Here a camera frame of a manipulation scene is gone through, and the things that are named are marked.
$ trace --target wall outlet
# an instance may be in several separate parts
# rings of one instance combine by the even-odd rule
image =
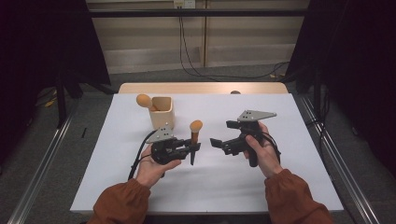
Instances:
[[[185,0],[183,8],[195,8],[195,0]]]
[[[184,0],[174,0],[174,8],[184,8]]]

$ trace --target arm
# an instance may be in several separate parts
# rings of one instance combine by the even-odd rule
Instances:
[[[259,124],[268,133],[267,127]],[[267,177],[265,198],[273,223],[332,223],[326,206],[313,200],[307,183],[280,166],[271,144],[265,140],[259,143],[249,135],[246,140],[256,151],[259,167]]]
[[[165,171],[181,164],[170,161],[160,165],[150,157],[151,146],[141,155],[141,161],[135,179],[105,189],[93,206],[93,216],[89,224],[94,223],[143,223],[149,208],[149,189],[154,186]]]

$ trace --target white tabletop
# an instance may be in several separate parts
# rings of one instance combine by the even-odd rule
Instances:
[[[71,207],[91,213],[100,193],[126,182],[143,139],[152,131],[149,112],[135,102],[137,94],[116,94],[92,153],[87,171]],[[226,120],[236,120],[246,109],[276,112],[262,120],[281,151],[281,164],[302,177],[314,200],[331,211],[343,210],[300,112],[291,94],[149,94],[174,100],[178,139],[191,137],[190,123],[200,119],[201,149],[190,165],[190,156],[151,189],[148,213],[152,215],[252,214],[267,212],[264,176],[251,168],[242,154],[224,155],[209,138],[223,141],[237,137]]]

